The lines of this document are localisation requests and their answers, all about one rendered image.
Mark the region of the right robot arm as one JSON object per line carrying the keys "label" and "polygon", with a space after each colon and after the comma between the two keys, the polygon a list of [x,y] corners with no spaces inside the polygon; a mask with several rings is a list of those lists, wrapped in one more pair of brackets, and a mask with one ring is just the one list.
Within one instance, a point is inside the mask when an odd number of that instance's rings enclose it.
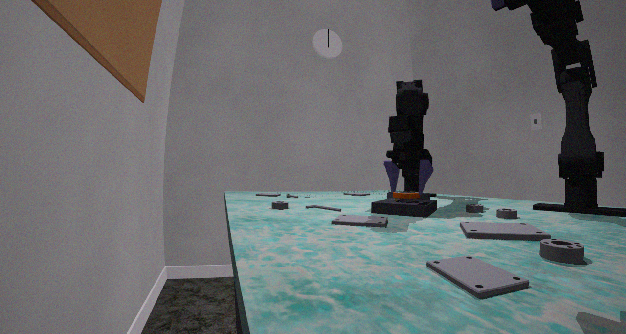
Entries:
{"label": "right robot arm", "polygon": [[[396,81],[396,85],[397,116],[389,117],[388,127],[393,151],[424,149],[423,117],[429,107],[428,93],[423,93],[422,80]],[[404,191],[419,192],[420,163],[418,169],[402,169],[402,177]]]}

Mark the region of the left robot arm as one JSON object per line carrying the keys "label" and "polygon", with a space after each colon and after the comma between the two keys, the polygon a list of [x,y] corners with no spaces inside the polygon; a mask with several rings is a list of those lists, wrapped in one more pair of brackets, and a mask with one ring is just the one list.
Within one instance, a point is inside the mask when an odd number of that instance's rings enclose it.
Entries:
{"label": "left robot arm", "polygon": [[[604,152],[596,151],[589,127],[588,103],[597,84],[589,40],[576,39],[576,24],[584,20],[581,4],[579,0],[560,0],[554,8],[532,11],[530,16],[534,31],[553,48],[556,85],[566,104],[565,134],[558,154],[559,177],[565,179],[565,203],[534,204],[533,210],[626,217],[625,208],[597,204],[596,178],[602,178]],[[566,65],[577,63],[581,66],[566,69]]]}

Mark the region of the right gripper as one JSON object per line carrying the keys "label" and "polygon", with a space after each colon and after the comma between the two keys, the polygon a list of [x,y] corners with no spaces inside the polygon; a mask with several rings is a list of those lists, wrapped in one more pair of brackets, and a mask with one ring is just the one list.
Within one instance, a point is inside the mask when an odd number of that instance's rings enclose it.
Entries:
{"label": "right gripper", "polygon": [[392,159],[392,161],[384,161],[385,170],[390,181],[391,193],[396,191],[400,169],[418,169],[420,163],[419,195],[421,196],[425,184],[433,172],[432,156],[429,150],[387,151],[386,156]]}

